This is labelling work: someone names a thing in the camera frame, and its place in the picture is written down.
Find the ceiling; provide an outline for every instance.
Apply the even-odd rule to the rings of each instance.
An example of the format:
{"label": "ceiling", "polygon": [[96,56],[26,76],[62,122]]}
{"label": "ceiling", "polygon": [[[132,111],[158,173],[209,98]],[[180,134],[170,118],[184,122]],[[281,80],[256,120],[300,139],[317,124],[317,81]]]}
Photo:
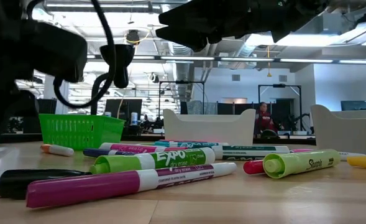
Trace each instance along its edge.
{"label": "ceiling", "polygon": [[[136,46],[136,55],[171,55],[170,43],[166,40],[159,39],[155,30],[163,27],[158,21],[158,13],[164,10],[178,6],[187,2],[186,0],[152,0],[153,10],[148,10],[148,1],[100,1],[106,12],[106,18],[114,36],[116,44],[126,43],[126,35],[129,30],[137,30],[140,37],[140,44]],[[34,11],[34,19],[40,19],[51,22],[55,26],[70,30],[82,35],[88,42],[88,55],[99,55],[99,48],[106,45],[106,39],[102,25],[94,12],[93,7],[87,7],[90,1],[62,1],[47,0],[45,5],[38,6]],[[117,4],[117,7],[111,7],[111,4]],[[364,9],[366,11],[366,1],[333,1],[327,11],[336,15],[333,19],[326,16],[319,16],[311,21],[303,30],[311,30],[313,27],[319,27],[323,30],[333,30],[330,24],[336,23],[339,19],[338,29],[348,29],[352,26],[352,22],[361,16],[355,13]],[[225,38],[214,46],[208,46],[195,55],[220,55],[228,54],[228,56],[237,56],[239,50],[245,44],[247,36],[235,40],[234,38]],[[257,57],[286,57],[286,58],[366,58],[366,46],[361,45],[345,45],[343,47],[286,47],[271,45],[269,48],[255,47],[251,52],[251,56]],[[128,90],[118,90],[114,86],[110,88],[109,94],[99,102],[98,113],[104,110],[105,99],[115,97],[142,97],[145,100],[143,106],[143,114],[146,113],[150,117],[157,114],[157,97],[159,84],[149,80],[149,76],[156,75],[161,81],[175,81],[182,79],[178,73],[175,63],[131,63],[128,67],[130,82]],[[190,63],[187,67],[203,66],[203,63]],[[272,63],[272,68],[289,68],[294,72],[298,68],[294,63]],[[253,68],[259,70],[267,68],[268,63],[257,63]],[[94,79],[108,71],[108,65],[102,60],[91,60],[85,66],[84,82],[70,85],[69,100],[72,102],[84,102],[90,99],[91,86]],[[185,79],[193,80],[194,75],[190,72],[185,73]],[[45,75],[36,72],[35,76],[45,79]],[[43,97],[43,85],[32,82],[19,81],[19,86],[30,88],[38,97]],[[162,88],[166,88],[167,83],[162,84]],[[179,104],[182,96],[186,96],[189,100],[190,90],[192,86],[175,85],[174,83],[167,86],[161,109],[171,108],[178,112]],[[89,110],[73,110],[74,113],[87,113]]]}

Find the red marker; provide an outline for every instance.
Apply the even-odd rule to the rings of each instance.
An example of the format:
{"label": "red marker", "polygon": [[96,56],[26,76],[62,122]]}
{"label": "red marker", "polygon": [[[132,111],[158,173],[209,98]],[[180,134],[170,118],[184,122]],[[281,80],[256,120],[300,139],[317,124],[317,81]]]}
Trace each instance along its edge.
{"label": "red marker", "polygon": [[244,171],[247,174],[263,174],[263,160],[261,161],[247,161],[244,164]]}

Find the yellow-green marker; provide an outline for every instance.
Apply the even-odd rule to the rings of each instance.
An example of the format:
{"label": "yellow-green marker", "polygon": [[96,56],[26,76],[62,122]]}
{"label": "yellow-green marker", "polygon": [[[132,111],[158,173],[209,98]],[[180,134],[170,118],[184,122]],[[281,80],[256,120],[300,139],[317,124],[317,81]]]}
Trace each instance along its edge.
{"label": "yellow-green marker", "polygon": [[90,172],[92,174],[105,174],[128,170],[194,166],[213,163],[214,158],[214,152],[209,147],[141,153],[134,156],[99,156],[94,165],[90,167]]}
{"label": "yellow-green marker", "polygon": [[339,162],[340,154],[333,149],[291,154],[273,153],[264,157],[263,168],[269,177],[279,179],[290,174],[332,167]]}

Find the table surface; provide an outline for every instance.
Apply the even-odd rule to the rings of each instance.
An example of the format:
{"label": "table surface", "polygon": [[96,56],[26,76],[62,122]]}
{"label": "table surface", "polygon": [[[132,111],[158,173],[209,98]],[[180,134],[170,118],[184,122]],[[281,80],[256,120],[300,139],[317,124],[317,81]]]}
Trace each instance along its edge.
{"label": "table surface", "polygon": [[[94,162],[41,154],[40,142],[2,146],[0,169],[88,170]],[[0,198],[0,223],[366,223],[366,169],[341,162],[275,180],[247,175],[236,163],[225,177],[66,207],[32,210],[23,200]]]}

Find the green basket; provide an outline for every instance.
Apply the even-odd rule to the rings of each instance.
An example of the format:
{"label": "green basket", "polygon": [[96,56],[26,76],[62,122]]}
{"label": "green basket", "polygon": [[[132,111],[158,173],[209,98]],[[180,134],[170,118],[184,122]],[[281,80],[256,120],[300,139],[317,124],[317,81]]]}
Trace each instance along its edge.
{"label": "green basket", "polygon": [[96,115],[40,114],[43,143],[73,148],[98,148],[120,142],[124,120]]}

